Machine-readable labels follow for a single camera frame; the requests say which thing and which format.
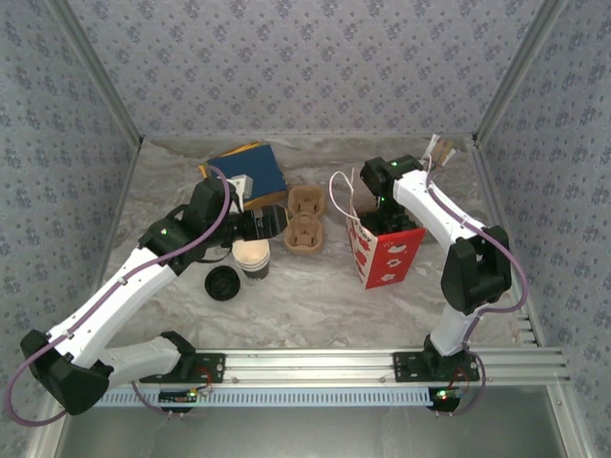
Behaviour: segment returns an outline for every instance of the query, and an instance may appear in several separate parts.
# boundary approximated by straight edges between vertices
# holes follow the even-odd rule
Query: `white paper cup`
[[[233,242],[233,258],[249,279],[262,280],[269,273],[269,242],[236,240]]]

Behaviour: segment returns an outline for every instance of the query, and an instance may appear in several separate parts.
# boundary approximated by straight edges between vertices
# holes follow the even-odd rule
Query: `red and white box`
[[[352,185],[350,214],[358,217],[374,211],[375,197],[363,181],[358,177]],[[346,225],[356,270],[365,289],[403,281],[427,233],[418,227],[376,237],[356,219],[346,218]]]

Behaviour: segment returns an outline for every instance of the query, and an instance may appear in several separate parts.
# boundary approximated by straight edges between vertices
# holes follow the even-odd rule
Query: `marble surface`
[[[187,202],[200,180],[206,157],[250,141],[146,140],[116,234],[107,276],[127,259],[149,224]],[[289,184],[327,186],[335,170],[360,170],[374,156],[421,156],[422,138],[268,139]],[[436,180],[439,187],[474,217],[485,220],[475,174],[467,153],[459,153]],[[347,188],[337,186],[345,204]],[[219,347],[382,347],[420,345],[444,307],[439,287],[445,256],[431,238],[420,247],[405,281],[364,291],[351,258],[344,217],[329,206],[323,217],[324,250],[305,257],[289,254],[282,238],[270,241],[269,276],[251,283],[228,302],[210,299],[203,287],[205,264],[193,264],[182,276],[144,304],[111,341],[111,346],[140,343],[165,330],[176,330],[200,348]],[[230,257],[225,262],[233,265]],[[509,306],[505,297],[499,305]],[[517,333],[513,316],[495,315],[474,333],[480,344],[511,344]]]

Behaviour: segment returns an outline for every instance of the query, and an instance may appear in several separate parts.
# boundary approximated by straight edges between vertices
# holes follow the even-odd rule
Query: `wall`
[[[570,1],[485,146],[549,345],[611,455],[611,6]]]
[[[143,135],[471,132],[539,0],[72,0]]]
[[[44,2],[0,6],[0,390],[19,341],[89,296],[132,152]],[[16,393],[33,418],[42,388]],[[0,409],[0,456],[30,431]]]

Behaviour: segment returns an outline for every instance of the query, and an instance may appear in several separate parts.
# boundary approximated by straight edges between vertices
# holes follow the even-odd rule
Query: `cardboard cup holder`
[[[327,211],[325,190],[315,184],[295,186],[288,193],[289,222],[284,245],[295,255],[310,255],[323,249],[325,227],[319,218]]]

